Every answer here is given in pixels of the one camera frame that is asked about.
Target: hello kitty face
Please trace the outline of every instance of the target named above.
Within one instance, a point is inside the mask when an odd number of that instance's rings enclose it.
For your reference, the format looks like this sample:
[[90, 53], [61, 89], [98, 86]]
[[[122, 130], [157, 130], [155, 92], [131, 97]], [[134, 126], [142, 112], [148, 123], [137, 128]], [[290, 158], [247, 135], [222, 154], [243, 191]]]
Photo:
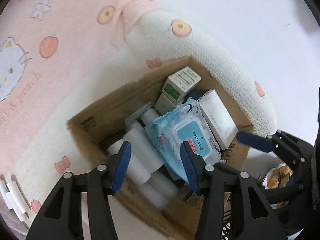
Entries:
[[20, 45], [15, 44], [14, 38], [9, 37], [4, 42], [0, 50], [0, 101], [6, 99], [18, 84], [26, 61], [30, 59], [26, 54]]

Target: green and white box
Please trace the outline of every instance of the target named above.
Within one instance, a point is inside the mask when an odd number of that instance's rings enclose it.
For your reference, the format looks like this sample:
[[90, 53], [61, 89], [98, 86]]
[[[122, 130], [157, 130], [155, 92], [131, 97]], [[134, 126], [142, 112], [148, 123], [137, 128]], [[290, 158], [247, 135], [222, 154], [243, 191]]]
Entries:
[[159, 96], [159, 99], [156, 102], [156, 104], [153, 107], [153, 109], [159, 115], [165, 115], [167, 112], [170, 112], [173, 109], [175, 109], [177, 107], [177, 105], [182, 104], [183, 100], [184, 100], [184, 98], [182, 98], [182, 100], [179, 103], [174, 104], [173, 102], [171, 102], [169, 100], [169, 98], [167, 98], [163, 93], [161, 93], [161, 95]]
[[165, 82], [162, 93], [177, 105], [187, 93], [190, 92], [201, 80], [201, 77], [190, 67], [170, 75]]

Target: white wall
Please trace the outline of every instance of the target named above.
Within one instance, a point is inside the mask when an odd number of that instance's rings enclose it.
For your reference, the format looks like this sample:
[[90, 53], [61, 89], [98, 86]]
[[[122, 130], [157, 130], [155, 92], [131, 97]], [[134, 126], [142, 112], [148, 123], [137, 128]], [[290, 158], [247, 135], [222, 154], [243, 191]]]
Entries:
[[[278, 128], [314, 144], [320, 28], [303, 0], [156, 1], [224, 45], [270, 97]], [[251, 151], [245, 169], [259, 176], [275, 163], [271, 156]]]

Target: metal screw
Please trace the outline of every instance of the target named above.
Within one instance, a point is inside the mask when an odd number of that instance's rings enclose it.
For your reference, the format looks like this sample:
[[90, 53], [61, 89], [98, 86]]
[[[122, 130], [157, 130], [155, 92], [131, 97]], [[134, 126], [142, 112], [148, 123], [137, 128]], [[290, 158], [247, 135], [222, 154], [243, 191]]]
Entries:
[[97, 167], [97, 170], [98, 170], [98, 171], [105, 171], [106, 169], [107, 169], [107, 166], [104, 165], [104, 164], [101, 164], [101, 165], [99, 165], [99, 166]]
[[65, 174], [63, 174], [63, 177], [65, 179], [70, 179], [72, 177], [72, 173], [71, 172], [66, 172]]
[[214, 167], [212, 165], [206, 165], [204, 168], [206, 171], [214, 171]]
[[246, 173], [246, 172], [244, 172], [244, 171], [240, 173], [240, 176], [241, 176], [242, 178], [244, 178], [244, 179], [249, 178], [249, 174]]

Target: pink bow print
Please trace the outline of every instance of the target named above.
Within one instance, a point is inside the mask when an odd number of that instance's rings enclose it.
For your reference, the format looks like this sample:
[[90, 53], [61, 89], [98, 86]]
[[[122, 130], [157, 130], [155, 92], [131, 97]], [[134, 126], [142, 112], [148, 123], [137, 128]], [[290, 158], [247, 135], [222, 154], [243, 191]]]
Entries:
[[67, 156], [63, 156], [61, 162], [55, 163], [54, 167], [59, 174], [63, 174], [65, 169], [70, 168], [70, 161]]
[[162, 66], [162, 61], [159, 58], [155, 58], [154, 60], [147, 59], [146, 63], [149, 68], [155, 68], [155, 67], [161, 67]]

